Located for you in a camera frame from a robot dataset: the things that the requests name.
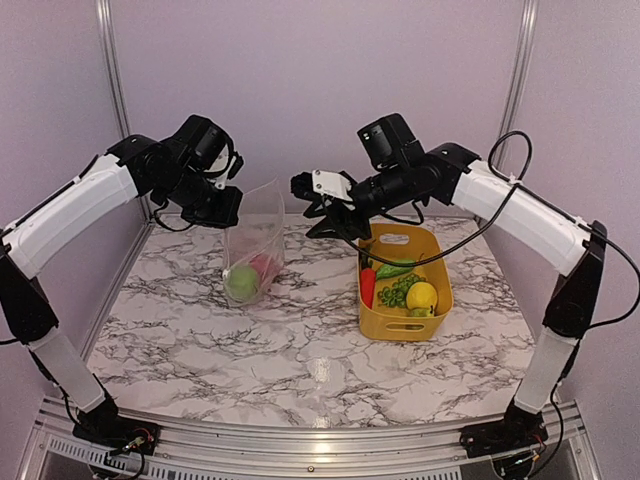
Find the clear zip top bag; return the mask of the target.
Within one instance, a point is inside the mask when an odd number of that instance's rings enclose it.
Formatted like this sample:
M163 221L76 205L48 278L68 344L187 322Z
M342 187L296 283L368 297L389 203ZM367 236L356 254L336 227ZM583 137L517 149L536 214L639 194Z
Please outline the clear zip top bag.
M238 213L238 224L224 231L225 265L222 272L223 290L232 307L253 304L266 293L284 267L285 205L277 179L244 194ZM256 255L266 253L279 263L280 270L272 282L259 286L252 300L236 302L225 289L225 273L237 265L249 265Z

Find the aluminium frame post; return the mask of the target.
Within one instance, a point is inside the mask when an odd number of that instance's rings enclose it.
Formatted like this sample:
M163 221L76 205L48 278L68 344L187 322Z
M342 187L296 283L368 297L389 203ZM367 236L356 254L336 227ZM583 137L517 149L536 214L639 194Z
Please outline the aluminium frame post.
M111 2L109 0L97 0L96 14L117 130L120 137L125 138L131 134L131 128L118 62Z
M526 80L534 48L538 11L538 0L525 0L523 2L515 58L500 123L499 135L507 133L515 125L518 110L524 97Z

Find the right aluminium frame post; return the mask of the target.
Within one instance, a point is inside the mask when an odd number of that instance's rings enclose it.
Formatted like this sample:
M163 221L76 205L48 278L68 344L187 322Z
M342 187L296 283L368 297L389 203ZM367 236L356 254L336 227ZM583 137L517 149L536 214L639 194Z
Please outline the right aluminium frame post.
M515 125L518 110L524 97L526 80L534 48L538 11L538 0L525 0L523 2L515 58L500 123L499 135L507 133Z

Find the orange carrot toy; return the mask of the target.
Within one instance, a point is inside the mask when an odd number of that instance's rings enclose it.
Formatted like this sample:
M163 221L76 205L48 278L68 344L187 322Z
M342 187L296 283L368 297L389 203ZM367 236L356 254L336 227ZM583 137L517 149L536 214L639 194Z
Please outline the orange carrot toy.
M371 308L375 294L376 271L373 268L373 262L367 256L360 257L359 267L360 297L363 304Z

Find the green apple toy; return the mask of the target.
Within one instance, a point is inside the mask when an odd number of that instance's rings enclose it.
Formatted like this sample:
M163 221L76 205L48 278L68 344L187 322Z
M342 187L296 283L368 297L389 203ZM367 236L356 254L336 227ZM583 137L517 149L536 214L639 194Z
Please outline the green apple toy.
M229 298L236 302L252 300L258 293L260 276L250 265L237 265L225 273L225 289Z

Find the green grapes toy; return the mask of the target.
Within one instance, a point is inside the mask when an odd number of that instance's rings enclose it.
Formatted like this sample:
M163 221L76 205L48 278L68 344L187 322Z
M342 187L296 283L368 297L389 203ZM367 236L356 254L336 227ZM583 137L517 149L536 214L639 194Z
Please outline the green grapes toy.
M415 283L424 280L424 277L420 277L417 274L409 274L398 278L390 286L382 287L377 293L377 299L380 304L390 308L405 308L409 289Z

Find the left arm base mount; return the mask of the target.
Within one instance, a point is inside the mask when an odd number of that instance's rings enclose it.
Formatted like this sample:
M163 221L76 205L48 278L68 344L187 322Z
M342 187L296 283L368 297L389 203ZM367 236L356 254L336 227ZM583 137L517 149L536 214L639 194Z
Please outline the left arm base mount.
M142 438L144 442L133 448L133 451L151 456L159 439L160 426L152 422L119 417L109 433L95 433L88 427L76 425L73 427L72 434L76 438L110 447L118 454L124 453L125 446L133 440Z

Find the green pear toy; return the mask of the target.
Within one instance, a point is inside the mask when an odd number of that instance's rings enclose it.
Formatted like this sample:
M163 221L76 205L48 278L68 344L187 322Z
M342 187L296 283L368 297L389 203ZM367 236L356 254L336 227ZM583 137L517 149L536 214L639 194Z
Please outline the green pear toy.
M433 305L410 309L408 314L410 318L434 318L435 315L436 308Z

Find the green bitter gourd toy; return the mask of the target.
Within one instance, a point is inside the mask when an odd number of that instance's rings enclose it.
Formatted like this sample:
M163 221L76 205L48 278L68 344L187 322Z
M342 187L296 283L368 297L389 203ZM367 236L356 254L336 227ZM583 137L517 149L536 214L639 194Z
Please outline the green bitter gourd toy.
M413 269L414 262L411 259L396 259L391 264L381 263L376 270L376 280L396 278L411 273Z

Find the red apple toy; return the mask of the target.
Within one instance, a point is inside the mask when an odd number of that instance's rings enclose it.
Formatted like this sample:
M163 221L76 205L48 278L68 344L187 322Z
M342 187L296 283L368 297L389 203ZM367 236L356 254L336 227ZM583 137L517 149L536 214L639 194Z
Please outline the red apple toy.
M280 270L277 260L266 253L254 256L249 265L257 272L261 286L272 282Z

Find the yellow plastic basket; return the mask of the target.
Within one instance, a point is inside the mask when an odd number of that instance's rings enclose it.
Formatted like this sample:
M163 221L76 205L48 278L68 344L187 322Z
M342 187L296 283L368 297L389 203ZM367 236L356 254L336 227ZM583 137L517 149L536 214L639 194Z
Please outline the yellow plastic basket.
M365 250L359 256L367 256L373 262L375 271L381 263L391 264L396 259L411 259L414 264L441 252L433 233L418 227L388 223L373 223L372 238L361 240L358 246ZM359 328L369 339L396 342L421 342L430 339L453 307L453 293L445 262L442 259L426 265L415 266L411 273L376 280L373 305L367 308L360 297L360 267L358 266L359 287ZM434 318L410 318L409 309L390 308L379 303L377 293L384 286L390 286L398 278L409 274L424 277L438 292L438 304Z

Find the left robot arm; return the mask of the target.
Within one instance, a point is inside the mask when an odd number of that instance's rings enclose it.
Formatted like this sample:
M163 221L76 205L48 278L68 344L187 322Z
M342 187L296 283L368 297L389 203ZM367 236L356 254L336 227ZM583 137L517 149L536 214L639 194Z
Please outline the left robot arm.
M1 308L9 330L88 415L86 426L106 445L125 438L126 423L61 333L37 277L72 240L137 198L148 196L158 206L177 205L190 225L235 226L243 194L228 182L243 164L223 128L191 115L163 140L131 135L111 146L1 232Z

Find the yellow lemon toy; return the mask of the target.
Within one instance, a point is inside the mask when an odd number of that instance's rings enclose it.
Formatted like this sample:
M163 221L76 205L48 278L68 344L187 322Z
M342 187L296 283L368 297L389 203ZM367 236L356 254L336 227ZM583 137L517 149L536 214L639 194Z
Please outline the yellow lemon toy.
M429 282L416 282L406 294L406 306L413 309L435 309L438 304L438 292Z

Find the aluminium front rail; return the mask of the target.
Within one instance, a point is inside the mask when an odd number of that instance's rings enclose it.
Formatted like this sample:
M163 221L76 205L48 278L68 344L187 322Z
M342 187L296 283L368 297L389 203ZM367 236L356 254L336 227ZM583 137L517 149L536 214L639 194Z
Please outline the aluminium front rail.
M145 414L125 416L159 427L144 460L146 479L502 479L525 467L534 447L470 458L460 444L466 421L425 425L312 429L204 422ZM134 456L73 437L62 401L43 400L18 478L89 479L101 469L128 477Z

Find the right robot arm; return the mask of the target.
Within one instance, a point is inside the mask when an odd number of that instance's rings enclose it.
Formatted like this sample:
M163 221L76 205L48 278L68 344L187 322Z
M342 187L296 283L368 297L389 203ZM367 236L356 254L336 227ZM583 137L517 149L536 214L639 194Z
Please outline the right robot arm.
M344 172L303 172L290 181L292 194L309 202L308 218L320 221L310 238L354 242L371 236L370 218L410 201L435 199L496 226L546 259L559 277L537 345L495 438L515 448L534 431L534 419L571 368L591 326L599 294L607 232L587 224L507 177L476 153L455 143L426 152L419 142L374 149L382 159L376 175L356 182Z

